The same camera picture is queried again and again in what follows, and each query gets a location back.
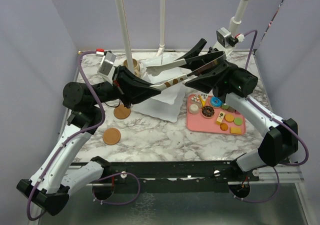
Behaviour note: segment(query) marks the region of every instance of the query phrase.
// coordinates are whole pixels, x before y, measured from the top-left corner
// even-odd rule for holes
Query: pink tray
[[[190,131],[196,131],[196,132],[207,132],[207,133],[216,133],[216,134],[231,134],[230,133],[230,127],[238,127],[241,128],[242,134],[246,133],[246,122],[245,122],[245,117],[241,114],[236,114],[235,112],[229,112],[226,110],[223,110],[222,108],[214,108],[214,115],[212,118],[204,118],[203,115],[201,114],[201,110],[197,114],[192,114],[189,112],[189,106],[192,104],[191,103],[191,98],[195,94],[191,94],[188,97],[188,101],[186,104],[186,127]],[[208,96],[205,105],[209,106],[210,105],[210,99],[212,96]],[[228,125],[228,130],[227,131],[222,131],[220,129],[220,125],[216,124],[216,120],[218,118],[218,115],[220,111],[225,112],[225,115],[227,114],[232,114],[234,118],[242,118],[243,123],[241,126],[235,125],[234,122],[227,122],[225,119],[223,119],[223,123],[226,123]]]

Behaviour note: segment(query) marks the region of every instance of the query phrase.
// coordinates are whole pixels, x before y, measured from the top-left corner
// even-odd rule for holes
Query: gray floor
[[[248,198],[267,198],[275,184],[252,185]],[[117,202],[132,194],[118,195]],[[307,224],[296,186],[281,184],[278,195],[261,204],[244,203],[230,193],[143,193],[125,206],[93,202],[86,186],[69,200],[57,216],[46,214],[42,225],[304,225]]]

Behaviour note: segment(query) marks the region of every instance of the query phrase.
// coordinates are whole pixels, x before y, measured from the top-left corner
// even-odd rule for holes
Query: beige cup
[[[139,65],[138,61],[135,60],[134,58],[132,60],[133,60],[134,75],[136,75],[138,78],[140,78],[140,65]],[[124,60],[122,65],[125,66],[126,68],[128,68],[128,61]]]

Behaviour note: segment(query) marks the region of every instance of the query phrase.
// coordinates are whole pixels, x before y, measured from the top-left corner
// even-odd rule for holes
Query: white pole
[[[240,0],[239,6],[235,12],[234,17],[230,20],[229,31],[233,36],[237,35],[237,30],[239,25],[241,24],[241,20],[245,14],[245,10],[247,8],[249,0]]]
[[[129,40],[129,33],[128,33],[128,27],[127,27],[125,7],[124,7],[124,0],[115,0],[115,4],[116,4],[116,9],[118,11],[118,16],[120,21],[125,56],[128,63],[128,69],[130,70],[130,72],[134,74],[134,62],[132,60],[132,54],[131,54],[131,48],[130,48],[130,40]]]
[[[166,0],[160,0],[160,44],[156,57],[160,56],[165,50],[165,17]]]

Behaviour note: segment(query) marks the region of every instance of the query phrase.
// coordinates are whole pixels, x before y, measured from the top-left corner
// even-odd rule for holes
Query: marble surface
[[[143,60],[153,58],[155,52],[134,52],[133,58]],[[176,58],[184,52],[173,52]],[[234,52],[228,61],[245,67],[248,52]],[[120,65],[125,55],[117,53],[115,65]],[[91,84],[103,82],[97,75],[100,57],[87,55],[83,58],[83,70]],[[250,59],[248,70],[259,76],[253,57]],[[124,120],[115,118],[113,108],[103,105],[106,120],[91,139],[81,148],[74,162],[88,162],[92,157],[100,156],[109,162],[161,162],[161,161],[206,161],[206,160],[232,160],[243,153],[257,148],[262,137],[247,120],[246,133],[243,136],[194,132],[186,128],[187,97],[197,93],[187,88],[183,99],[177,122],[172,123],[158,118],[150,117],[138,112],[132,112]],[[270,109],[265,89],[259,79],[252,96]],[[108,102],[116,105],[117,101]],[[117,128],[121,132],[121,140],[116,145],[106,145],[102,135],[108,128]]]

